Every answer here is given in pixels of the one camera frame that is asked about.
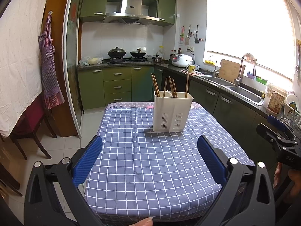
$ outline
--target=red chair cushion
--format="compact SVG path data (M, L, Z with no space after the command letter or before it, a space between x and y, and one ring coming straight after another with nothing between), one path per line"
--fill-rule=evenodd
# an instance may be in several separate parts
M18 135L25 135L32 133L34 128L39 123L40 119L45 115L42 104L42 98L39 95L30 106L26 108L20 119L23 120L21 123L13 128L13 133Z

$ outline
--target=window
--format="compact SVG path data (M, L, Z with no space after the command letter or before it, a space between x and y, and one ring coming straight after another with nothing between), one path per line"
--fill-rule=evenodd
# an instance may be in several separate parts
M295 37L286 1L207 0L204 60L212 52L239 58L251 53L258 65L292 79Z

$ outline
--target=tablecloth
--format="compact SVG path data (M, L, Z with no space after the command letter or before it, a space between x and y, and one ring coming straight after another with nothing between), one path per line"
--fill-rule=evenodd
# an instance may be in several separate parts
M85 189L87 203L103 221L132 223L153 216L155 222L165 222L202 216L221 186L197 150L200 135L227 157L254 164L198 104L192 104L197 107L190 109L184 131L172 133L153 131L153 103L121 105L105 109L97 133L103 149Z

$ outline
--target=power cord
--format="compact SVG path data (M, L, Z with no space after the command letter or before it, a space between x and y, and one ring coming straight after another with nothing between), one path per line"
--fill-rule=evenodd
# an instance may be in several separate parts
M188 48L187 51L190 51L193 55L193 65L195 65L195 55L193 54L193 52Z

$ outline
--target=cutting board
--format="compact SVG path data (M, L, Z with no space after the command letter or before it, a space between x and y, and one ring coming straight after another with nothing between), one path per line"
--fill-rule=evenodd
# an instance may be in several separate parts
M234 79L237 79L238 72L239 72L239 63L235 63L229 60L222 59L221 61L221 68L219 69L219 78L222 78L224 80L227 80L229 82L234 83ZM240 77L243 77L244 69L246 68L245 65L243 65Z

